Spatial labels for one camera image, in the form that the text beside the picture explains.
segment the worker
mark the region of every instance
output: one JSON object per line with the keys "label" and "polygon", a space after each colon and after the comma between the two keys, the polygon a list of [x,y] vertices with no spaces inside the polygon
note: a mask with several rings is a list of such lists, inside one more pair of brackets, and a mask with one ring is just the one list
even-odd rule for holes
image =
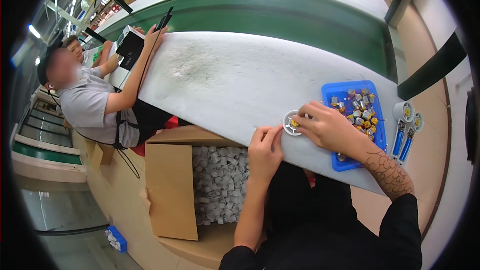
{"label": "worker", "polygon": [[[145,34],[145,31],[142,30],[141,27],[135,28],[134,26],[133,29],[135,29],[137,32],[141,34]],[[91,66],[91,68],[98,67],[107,62],[107,60],[109,59],[109,52],[112,46],[113,46],[112,41],[106,40],[103,43],[102,49],[98,52],[98,57],[93,62],[93,65]],[[69,51],[71,51],[77,58],[77,61],[81,63],[82,66],[84,66],[84,60],[85,60],[84,49],[80,45],[80,42],[78,41],[78,37],[76,35],[69,36],[68,38],[64,39],[62,48],[67,48]]]}
{"label": "worker", "polygon": [[[316,174],[311,188],[303,169],[282,162],[282,125],[259,127],[248,148],[250,176],[234,248],[219,270],[420,269],[417,199],[405,170],[319,102],[303,105],[293,119],[315,145],[359,161],[365,167],[359,171],[372,174],[392,201],[380,232],[358,221],[349,185]],[[263,228],[267,240],[259,245]]]}
{"label": "worker", "polygon": [[[85,68],[78,63],[78,55],[62,48],[62,42],[48,47],[37,66],[38,80],[47,90],[56,91],[63,115],[82,136],[125,149],[142,144],[165,128],[172,115],[137,99],[146,76],[144,69],[148,69],[167,27],[157,32],[154,29],[155,25],[148,30],[140,57],[121,92],[103,80],[118,66],[115,55],[98,67]],[[180,126],[189,124],[181,119],[178,122]]]}

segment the wall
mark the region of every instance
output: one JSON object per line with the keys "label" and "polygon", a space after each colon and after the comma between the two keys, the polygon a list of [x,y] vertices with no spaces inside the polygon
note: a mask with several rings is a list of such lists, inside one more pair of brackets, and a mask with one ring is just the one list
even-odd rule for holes
{"label": "wall", "polygon": [[[454,17],[443,0],[412,0],[412,2],[423,18],[438,50],[457,28]],[[467,56],[445,77],[452,115],[450,162],[440,205],[421,245],[422,269],[430,269],[448,244],[459,223],[470,191],[473,166],[467,161],[465,106],[467,91],[473,87],[473,81],[470,77],[462,84],[458,84],[470,72]]]}
{"label": "wall", "polygon": [[457,24],[443,0],[412,0],[427,25],[438,50],[457,28]]}

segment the black shirt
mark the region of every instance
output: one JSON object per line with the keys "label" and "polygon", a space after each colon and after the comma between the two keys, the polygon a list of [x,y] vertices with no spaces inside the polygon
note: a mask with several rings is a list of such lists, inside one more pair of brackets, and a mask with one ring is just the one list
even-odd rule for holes
{"label": "black shirt", "polygon": [[237,246],[219,270],[403,269],[422,266],[417,199],[406,194],[388,208],[376,236],[360,221],[342,225],[311,222],[263,242],[255,254]]}

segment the red stool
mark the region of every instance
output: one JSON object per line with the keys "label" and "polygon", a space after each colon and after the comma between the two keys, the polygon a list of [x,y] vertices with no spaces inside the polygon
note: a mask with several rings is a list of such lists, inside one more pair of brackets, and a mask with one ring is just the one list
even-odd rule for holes
{"label": "red stool", "polygon": [[[166,123],[165,123],[165,129],[172,129],[172,128],[176,128],[179,126],[179,119],[176,117],[176,116],[173,116],[171,117]],[[153,135],[151,135],[150,137],[153,137],[154,135],[156,135],[157,132],[155,131],[153,133]],[[130,147],[130,149],[142,156],[142,157],[145,157],[145,142],[141,143],[140,145],[137,145],[135,147]]]}

